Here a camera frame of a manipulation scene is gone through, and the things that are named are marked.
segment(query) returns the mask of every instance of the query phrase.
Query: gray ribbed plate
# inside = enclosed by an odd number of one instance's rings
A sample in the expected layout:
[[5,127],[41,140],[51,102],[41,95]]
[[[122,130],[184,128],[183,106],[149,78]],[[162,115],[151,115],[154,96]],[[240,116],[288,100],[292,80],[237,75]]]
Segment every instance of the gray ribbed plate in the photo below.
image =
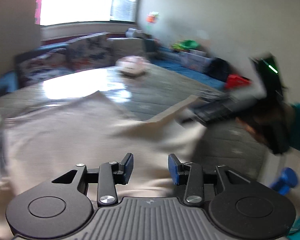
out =
[[91,222],[67,240],[224,240],[199,208],[177,198],[125,197],[114,207],[100,208]]

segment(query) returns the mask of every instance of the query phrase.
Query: patterned cushion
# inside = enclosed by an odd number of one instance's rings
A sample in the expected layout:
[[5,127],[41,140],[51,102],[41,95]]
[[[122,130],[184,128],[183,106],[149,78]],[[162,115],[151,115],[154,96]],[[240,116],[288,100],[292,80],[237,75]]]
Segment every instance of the patterned cushion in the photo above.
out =
[[47,66],[59,67],[66,65],[66,49],[53,49],[43,55],[31,58],[20,63],[21,75],[27,75],[35,70],[40,70]]
[[39,82],[73,73],[72,70],[66,67],[46,67],[40,70],[33,71],[25,76],[23,82],[26,86],[34,85]]
[[68,41],[67,57],[73,70],[111,66],[108,33],[96,33]]
[[54,77],[70,74],[66,67],[66,49],[53,49],[43,55],[22,62],[20,78],[29,86]]
[[108,40],[111,43],[112,65],[114,65],[118,59],[126,56],[146,56],[142,39],[109,38]]

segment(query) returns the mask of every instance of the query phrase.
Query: blue floor mat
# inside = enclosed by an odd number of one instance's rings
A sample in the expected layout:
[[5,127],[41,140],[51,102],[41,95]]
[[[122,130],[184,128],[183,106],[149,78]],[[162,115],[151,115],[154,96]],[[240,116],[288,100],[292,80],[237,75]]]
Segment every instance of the blue floor mat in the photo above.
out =
[[180,64],[176,64],[176,63],[173,63],[170,61],[154,59],[151,61],[151,63],[155,64],[157,66],[163,67],[165,69],[177,72],[188,78],[197,80],[200,83],[203,83],[205,85],[208,85],[208,86],[218,89],[218,90],[223,90],[223,87],[225,85],[225,83],[220,80],[211,78],[211,77],[209,77],[205,74],[199,73],[197,71],[182,67]]

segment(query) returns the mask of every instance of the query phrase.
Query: circular mount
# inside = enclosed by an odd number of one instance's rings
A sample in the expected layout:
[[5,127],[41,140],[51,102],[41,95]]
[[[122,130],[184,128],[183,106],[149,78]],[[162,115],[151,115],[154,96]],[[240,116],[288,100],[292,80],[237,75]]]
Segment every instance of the circular mount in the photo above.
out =
[[239,239],[276,239],[286,235],[295,208],[284,196],[251,181],[228,185],[209,204],[209,216],[225,233]]
[[200,203],[202,201],[202,197],[193,195],[187,197],[186,201],[189,203]]
[[29,212],[39,218],[51,218],[61,214],[66,208],[66,203],[57,197],[41,197],[32,201]]
[[115,198],[114,196],[106,195],[106,196],[102,196],[99,200],[104,204],[111,204],[112,202],[115,201]]

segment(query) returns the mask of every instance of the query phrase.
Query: blue mat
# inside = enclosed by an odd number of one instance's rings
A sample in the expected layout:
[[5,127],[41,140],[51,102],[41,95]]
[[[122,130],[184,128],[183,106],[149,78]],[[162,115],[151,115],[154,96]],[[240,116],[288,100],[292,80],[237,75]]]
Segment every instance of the blue mat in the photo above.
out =
[[4,74],[0,78],[0,97],[18,89],[18,79],[14,71]]
[[218,89],[218,90],[223,90],[223,87],[225,85],[225,83],[220,80],[211,78],[211,77],[209,77],[205,74],[199,73],[197,71],[182,67],[180,64],[176,64],[176,63],[173,63],[170,61],[154,59],[151,61],[151,63],[155,64],[157,66],[163,67],[165,69],[177,72],[188,78],[197,80],[202,84],[208,85],[208,86]]

